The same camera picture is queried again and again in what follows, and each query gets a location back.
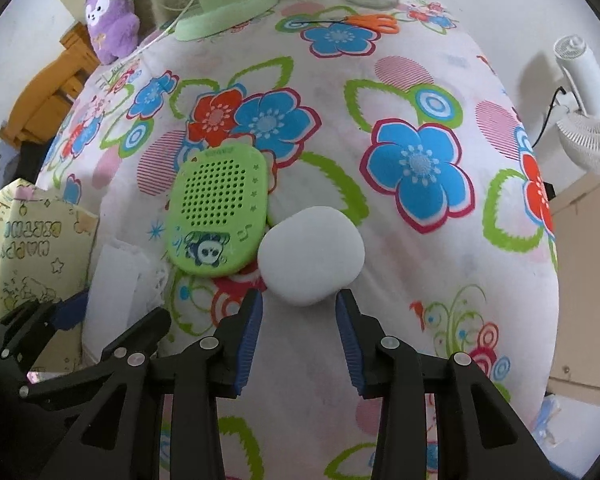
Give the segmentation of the green perforated speaker case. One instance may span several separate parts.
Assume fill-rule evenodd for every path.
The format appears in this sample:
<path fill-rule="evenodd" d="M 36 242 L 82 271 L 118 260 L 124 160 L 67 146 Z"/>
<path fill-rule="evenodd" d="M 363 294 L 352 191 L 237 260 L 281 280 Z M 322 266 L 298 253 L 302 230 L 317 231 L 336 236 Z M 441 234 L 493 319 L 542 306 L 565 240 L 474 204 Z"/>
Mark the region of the green perforated speaker case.
<path fill-rule="evenodd" d="M 166 252 L 181 271 L 218 278 L 256 256 L 268 213 L 268 163 L 253 146 L 229 143 L 193 154 L 169 197 Z"/>

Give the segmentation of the purple plush toy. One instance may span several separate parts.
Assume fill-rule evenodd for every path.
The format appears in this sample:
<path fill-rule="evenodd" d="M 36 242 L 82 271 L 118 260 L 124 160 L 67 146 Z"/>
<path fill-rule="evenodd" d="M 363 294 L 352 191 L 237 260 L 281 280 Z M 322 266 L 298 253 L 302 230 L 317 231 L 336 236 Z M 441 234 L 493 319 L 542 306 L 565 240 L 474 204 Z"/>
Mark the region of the purple plush toy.
<path fill-rule="evenodd" d="M 136 49 L 140 19 L 134 0 L 85 0 L 84 13 L 92 48 L 102 65 L 126 58 Z"/>

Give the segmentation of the floral tablecloth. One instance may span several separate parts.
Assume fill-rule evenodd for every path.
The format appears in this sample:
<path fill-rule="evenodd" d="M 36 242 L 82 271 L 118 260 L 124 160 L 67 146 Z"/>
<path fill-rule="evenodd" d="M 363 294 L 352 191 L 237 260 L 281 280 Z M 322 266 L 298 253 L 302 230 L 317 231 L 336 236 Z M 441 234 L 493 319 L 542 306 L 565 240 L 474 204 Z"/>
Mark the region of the floral tablecloth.
<path fill-rule="evenodd" d="M 343 0 L 284 0 L 208 39 L 94 73 L 36 182 L 97 214 L 101 242 L 166 256 L 181 163 L 242 142 L 270 165 L 268 224 L 327 206 L 360 231 L 358 305 L 436 356 L 465 352 L 538 416 L 558 318 L 550 204 L 532 144 L 475 41 L 406 0 L 393 34 Z"/>

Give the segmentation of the yellow cartoon storage box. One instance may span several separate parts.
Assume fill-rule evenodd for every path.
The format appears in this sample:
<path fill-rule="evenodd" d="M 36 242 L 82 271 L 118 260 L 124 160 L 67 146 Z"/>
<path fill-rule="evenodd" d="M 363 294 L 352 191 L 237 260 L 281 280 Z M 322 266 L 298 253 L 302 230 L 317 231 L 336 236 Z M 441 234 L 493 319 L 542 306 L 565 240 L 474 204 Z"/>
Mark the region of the yellow cartoon storage box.
<path fill-rule="evenodd" d="M 96 214 L 23 179 L 0 191 L 0 318 L 29 300 L 67 300 L 87 286 Z"/>

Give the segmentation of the white tissue pack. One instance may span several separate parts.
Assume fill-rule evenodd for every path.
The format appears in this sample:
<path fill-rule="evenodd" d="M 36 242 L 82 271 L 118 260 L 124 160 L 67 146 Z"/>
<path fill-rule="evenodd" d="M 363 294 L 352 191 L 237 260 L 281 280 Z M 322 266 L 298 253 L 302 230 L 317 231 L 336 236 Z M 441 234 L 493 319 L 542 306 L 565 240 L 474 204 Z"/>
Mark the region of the white tissue pack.
<path fill-rule="evenodd" d="M 110 342 L 156 307 L 170 266 L 137 246 L 112 240 L 102 246 L 92 276 L 82 327 L 82 350 L 88 364 L 100 361 Z"/>

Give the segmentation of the white round sponge puff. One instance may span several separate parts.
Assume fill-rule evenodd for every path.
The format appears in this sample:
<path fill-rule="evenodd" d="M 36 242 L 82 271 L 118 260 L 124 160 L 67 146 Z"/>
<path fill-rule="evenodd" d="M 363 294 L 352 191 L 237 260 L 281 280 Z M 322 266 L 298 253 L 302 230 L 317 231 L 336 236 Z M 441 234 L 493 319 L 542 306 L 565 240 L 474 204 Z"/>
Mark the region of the white round sponge puff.
<path fill-rule="evenodd" d="M 276 224 L 262 238 L 258 267 L 272 294 L 296 307 L 312 306 L 361 273 L 365 246 L 341 211 L 313 206 Z"/>

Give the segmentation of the wooden chair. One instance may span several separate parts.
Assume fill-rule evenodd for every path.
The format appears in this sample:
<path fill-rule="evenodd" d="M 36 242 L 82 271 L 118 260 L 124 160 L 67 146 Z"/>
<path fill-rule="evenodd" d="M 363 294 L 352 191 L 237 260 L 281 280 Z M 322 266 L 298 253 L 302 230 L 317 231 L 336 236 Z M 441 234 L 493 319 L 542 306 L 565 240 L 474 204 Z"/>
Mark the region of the wooden chair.
<path fill-rule="evenodd" d="M 0 139 L 16 150 L 23 142 L 44 144 L 57 133 L 99 66 L 85 25 L 74 24 L 60 44 L 64 50 L 27 84 L 1 126 Z"/>

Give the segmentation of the orange handled scissors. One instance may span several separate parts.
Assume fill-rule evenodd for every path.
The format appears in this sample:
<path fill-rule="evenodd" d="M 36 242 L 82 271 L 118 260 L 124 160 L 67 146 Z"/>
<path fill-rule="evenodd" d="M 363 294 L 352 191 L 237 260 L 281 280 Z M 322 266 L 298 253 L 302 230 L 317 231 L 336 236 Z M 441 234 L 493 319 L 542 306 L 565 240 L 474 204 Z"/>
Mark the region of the orange handled scissors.
<path fill-rule="evenodd" d="M 298 20 L 293 21 L 295 28 L 303 26 L 308 28 L 310 25 L 343 25 L 370 30 L 376 34 L 395 35 L 400 32 L 398 21 L 388 14 L 365 14 L 350 15 L 345 18 L 323 18 L 322 20 Z"/>

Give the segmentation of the white floor fan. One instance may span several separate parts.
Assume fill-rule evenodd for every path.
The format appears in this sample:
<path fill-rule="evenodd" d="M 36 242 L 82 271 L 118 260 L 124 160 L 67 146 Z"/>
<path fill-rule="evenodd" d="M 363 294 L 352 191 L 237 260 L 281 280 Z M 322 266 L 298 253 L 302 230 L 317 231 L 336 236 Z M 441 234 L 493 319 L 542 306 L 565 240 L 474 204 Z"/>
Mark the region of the white floor fan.
<path fill-rule="evenodd" d="M 571 93 L 568 112 L 556 122 L 560 143 L 574 164 L 600 176 L 600 64 L 578 35 L 559 38 L 554 55 Z"/>

